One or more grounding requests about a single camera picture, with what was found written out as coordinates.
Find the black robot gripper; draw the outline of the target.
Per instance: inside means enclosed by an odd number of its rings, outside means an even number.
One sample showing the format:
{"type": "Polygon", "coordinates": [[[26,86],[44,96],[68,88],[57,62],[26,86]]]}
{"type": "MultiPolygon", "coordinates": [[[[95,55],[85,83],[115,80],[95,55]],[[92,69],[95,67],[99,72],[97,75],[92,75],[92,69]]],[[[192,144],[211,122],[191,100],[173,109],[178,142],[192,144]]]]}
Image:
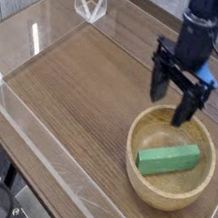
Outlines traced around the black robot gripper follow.
{"type": "Polygon", "coordinates": [[[163,35],[158,38],[149,94],[153,102],[162,99],[170,81],[182,91],[182,101],[172,117],[174,127],[189,121],[218,87],[207,64],[217,36],[218,16],[201,17],[186,9],[177,42],[163,35]]]}

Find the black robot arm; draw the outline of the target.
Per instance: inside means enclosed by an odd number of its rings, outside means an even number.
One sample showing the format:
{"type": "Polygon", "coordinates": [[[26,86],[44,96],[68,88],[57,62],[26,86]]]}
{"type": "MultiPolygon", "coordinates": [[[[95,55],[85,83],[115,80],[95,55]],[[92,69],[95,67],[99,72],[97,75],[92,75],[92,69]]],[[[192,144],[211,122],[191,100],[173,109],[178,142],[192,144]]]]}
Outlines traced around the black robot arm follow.
{"type": "Polygon", "coordinates": [[[177,41],[164,35],[158,38],[149,92],[155,102],[164,98],[171,82],[182,91],[182,101],[171,120],[174,127],[191,120],[218,87],[208,67],[211,54],[218,55],[218,0],[189,0],[182,16],[177,41]]]}

